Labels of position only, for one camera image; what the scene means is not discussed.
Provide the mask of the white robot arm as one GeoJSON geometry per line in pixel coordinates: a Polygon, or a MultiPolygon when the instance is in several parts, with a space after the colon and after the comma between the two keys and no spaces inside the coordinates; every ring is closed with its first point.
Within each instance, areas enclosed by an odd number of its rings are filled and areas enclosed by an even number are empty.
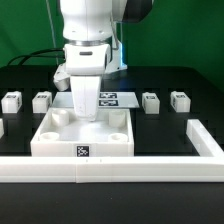
{"type": "Polygon", "coordinates": [[[60,0],[65,62],[58,67],[54,83],[61,91],[72,91],[77,118],[96,119],[102,76],[126,68],[116,25],[142,21],[153,3],[154,0],[60,0]]]}

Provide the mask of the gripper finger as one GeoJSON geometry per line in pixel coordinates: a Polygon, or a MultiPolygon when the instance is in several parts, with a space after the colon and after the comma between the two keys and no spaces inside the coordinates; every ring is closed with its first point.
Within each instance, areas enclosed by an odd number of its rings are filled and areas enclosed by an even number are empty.
{"type": "Polygon", "coordinates": [[[94,121],[97,116],[100,86],[100,76],[90,76],[87,78],[86,111],[87,118],[91,121],[94,121]]]}
{"type": "Polygon", "coordinates": [[[85,77],[71,76],[70,85],[71,85],[73,106],[74,106],[76,117],[80,119],[84,119],[86,117],[85,77]]]}

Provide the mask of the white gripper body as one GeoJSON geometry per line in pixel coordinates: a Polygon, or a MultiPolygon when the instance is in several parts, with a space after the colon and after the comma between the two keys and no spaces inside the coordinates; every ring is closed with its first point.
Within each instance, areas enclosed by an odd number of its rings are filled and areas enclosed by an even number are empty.
{"type": "Polygon", "coordinates": [[[109,44],[75,46],[66,44],[65,71],[70,75],[102,75],[111,61],[109,44]]]}

